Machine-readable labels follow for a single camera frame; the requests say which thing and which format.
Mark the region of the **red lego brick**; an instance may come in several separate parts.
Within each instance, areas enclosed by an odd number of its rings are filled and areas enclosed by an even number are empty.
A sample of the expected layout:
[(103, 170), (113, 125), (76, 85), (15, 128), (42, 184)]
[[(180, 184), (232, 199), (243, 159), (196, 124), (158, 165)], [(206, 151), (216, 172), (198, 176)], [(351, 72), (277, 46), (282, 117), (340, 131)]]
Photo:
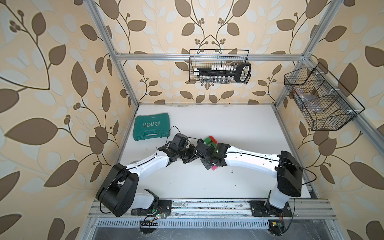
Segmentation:
[(213, 136), (209, 136), (209, 138), (211, 139), (211, 141), (212, 141), (213, 143), (215, 143), (215, 144), (218, 143), (217, 140), (216, 140)]

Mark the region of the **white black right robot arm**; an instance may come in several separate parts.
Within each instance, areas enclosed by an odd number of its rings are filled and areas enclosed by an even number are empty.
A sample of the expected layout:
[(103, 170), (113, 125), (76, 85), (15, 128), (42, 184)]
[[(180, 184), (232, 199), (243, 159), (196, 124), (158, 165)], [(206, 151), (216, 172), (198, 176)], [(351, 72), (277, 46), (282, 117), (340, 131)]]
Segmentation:
[(267, 174), (277, 179), (270, 191), (266, 209), (283, 210), (291, 198), (302, 196), (304, 168), (290, 152), (260, 154), (241, 150), (229, 144), (217, 143), (214, 147), (204, 140), (197, 140), (195, 154), (206, 169), (213, 167), (242, 167)]

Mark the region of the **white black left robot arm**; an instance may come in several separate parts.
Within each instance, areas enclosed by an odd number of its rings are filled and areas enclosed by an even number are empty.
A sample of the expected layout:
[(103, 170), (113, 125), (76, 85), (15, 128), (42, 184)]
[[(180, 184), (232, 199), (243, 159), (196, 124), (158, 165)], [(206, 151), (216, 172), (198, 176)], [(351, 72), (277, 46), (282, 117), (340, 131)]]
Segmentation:
[(96, 194), (96, 199), (116, 217), (121, 217), (129, 209), (147, 216), (157, 214), (161, 210), (159, 197), (149, 189), (145, 189), (145, 193), (137, 193), (139, 180), (178, 159), (194, 161), (198, 158), (195, 152), (196, 147), (192, 144), (185, 147), (169, 144), (158, 148), (154, 154), (137, 163), (127, 166), (118, 163), (111, 168)]

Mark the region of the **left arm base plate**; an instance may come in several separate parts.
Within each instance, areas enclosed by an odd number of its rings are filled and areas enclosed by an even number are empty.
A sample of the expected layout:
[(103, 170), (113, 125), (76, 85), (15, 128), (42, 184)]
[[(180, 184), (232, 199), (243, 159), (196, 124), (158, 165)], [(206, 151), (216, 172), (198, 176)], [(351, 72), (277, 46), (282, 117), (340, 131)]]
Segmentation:
[(132, 216), (169, 216), (172, 210), (172, 200), (157, 200), (148, 209), (132, 209)]

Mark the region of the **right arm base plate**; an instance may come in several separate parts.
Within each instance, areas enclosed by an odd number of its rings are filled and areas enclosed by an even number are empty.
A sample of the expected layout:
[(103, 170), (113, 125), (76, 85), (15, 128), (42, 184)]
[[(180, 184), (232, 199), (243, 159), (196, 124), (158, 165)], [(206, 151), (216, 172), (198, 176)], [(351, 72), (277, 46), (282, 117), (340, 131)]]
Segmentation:
[(253, 217), (292, 217), (294, 209), (286, 202), (282, 209), (273, 207), (267, 200), (250, 201), (250, 207)]

